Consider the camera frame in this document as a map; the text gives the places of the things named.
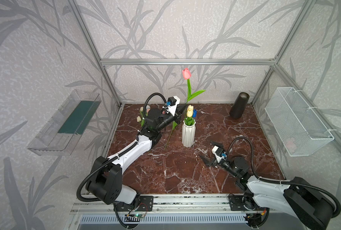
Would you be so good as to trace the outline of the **cream white tulip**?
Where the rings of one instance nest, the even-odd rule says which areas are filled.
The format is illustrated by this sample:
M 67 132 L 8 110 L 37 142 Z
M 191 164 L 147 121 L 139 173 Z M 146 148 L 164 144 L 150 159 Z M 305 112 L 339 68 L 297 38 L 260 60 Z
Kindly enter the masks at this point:
M 187 114 L 189 116 L 189 114 L 191 114 L 190 116 L 193 115 L 193 110 L 194 110 L 194 107 L 192 105 L 189 105 L 188 108 L 187 108 Z

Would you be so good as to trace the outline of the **white ribbed vase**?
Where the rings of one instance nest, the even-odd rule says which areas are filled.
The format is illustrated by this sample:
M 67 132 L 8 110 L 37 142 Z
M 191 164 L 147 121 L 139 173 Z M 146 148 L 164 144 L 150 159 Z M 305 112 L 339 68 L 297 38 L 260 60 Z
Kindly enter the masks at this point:
M 193 124 L 192 126 L 186 125 L 185 121 L 182 126 L 182 144 L 184 147 L 190 148 L 194 145 L 196 126 Z

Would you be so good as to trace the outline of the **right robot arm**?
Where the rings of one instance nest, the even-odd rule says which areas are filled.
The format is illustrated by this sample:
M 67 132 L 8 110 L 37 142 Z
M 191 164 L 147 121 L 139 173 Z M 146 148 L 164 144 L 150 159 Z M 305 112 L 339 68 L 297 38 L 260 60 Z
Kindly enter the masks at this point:
M 277 210 L 297 218 L 310 230 L 325 230 L 331 219 L 341 213 L 339 200 L 328 191 L 313 186 L 303 178 L 293 180 L 273 180 L 258 176 L 253 163 L 248 163 L 242 156 L 231 159 L 221 143 L 212 142 L 212 159 L 200 155 L 207 167 L 215 166 L 225 170 L 236 181 L 241 195 L 228 196 L 231 210 L 249 210 L 245 216 L 251 229 L 258 229 L 269 216 Z

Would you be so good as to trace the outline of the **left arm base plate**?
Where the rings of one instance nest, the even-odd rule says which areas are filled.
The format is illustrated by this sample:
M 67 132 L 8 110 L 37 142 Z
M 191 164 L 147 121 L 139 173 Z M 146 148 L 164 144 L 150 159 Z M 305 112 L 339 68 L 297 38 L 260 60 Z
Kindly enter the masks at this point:
M 154 205 L 154 197 L 152 195 L 140 195 L 135 198 L 135 201 L 131 204 L 126 204 L 124 202 L 117 202 L 114 204 L 116 210 L 119 212 L 125 211 L 140 211 L 149 212 L 152 211 Z

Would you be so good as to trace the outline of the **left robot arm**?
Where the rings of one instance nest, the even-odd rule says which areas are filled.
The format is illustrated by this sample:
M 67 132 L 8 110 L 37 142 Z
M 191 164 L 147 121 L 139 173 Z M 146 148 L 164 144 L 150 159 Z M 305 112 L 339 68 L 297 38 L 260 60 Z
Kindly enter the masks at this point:
M 161 139 L 162 129 L 173 122 L 180 123 L 186 104 L 146 110 L 137 120 L 142 124 L 136 138 L 128 146 L 107 158 L 98 157 L 90 174 L 80 183 L 76 196 L 82 202 L 102 201 L 107 205 L 124 203 L 132 209 L 140 205 L 140 194 L 123 185 L 123 173 L 141 155 L 151 150 Z

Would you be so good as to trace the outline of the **pink tulip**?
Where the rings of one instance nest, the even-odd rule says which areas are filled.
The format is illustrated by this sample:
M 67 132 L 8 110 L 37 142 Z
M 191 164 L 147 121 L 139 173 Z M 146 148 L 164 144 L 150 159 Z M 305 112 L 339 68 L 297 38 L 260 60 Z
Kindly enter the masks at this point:
M 182 75 L 183 75 L 183 78 L 187 81 L 187 100 L 186 100 L 186 103 L 188 103 L 191 99 L 193 99 L 196 96 L 198 96 L 198 95 L 202 94 L 203 92 L 205 92 L 205 90 L 200 90 L 200 91 L 197 91 L 195 93 L 192 93 L 191 82 L 190 82 L 190 78 L 191 78 L 190 70 L 188 68 L 185 68 L 184 70 L 182 70 Z M 168 144 L 169 144 L 170 138 L 172 136 L 173 130 L 176 128 L 177 125 L 178 124 L 176 122 L 172 123 L 172 129 L 171 129 L 170 135 L 168 137 L 168 140 L 166 142 L 166 145 L 164 147 L 165 150 L 168 147 Z

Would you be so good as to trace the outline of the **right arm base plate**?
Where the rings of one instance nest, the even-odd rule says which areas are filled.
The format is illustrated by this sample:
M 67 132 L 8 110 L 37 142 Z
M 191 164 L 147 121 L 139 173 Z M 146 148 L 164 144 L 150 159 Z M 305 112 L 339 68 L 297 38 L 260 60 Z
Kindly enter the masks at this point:
M 231 211 L 265 211 L 265 208 L 257 205 L 251 194 L 229 194 L 228 202 Z

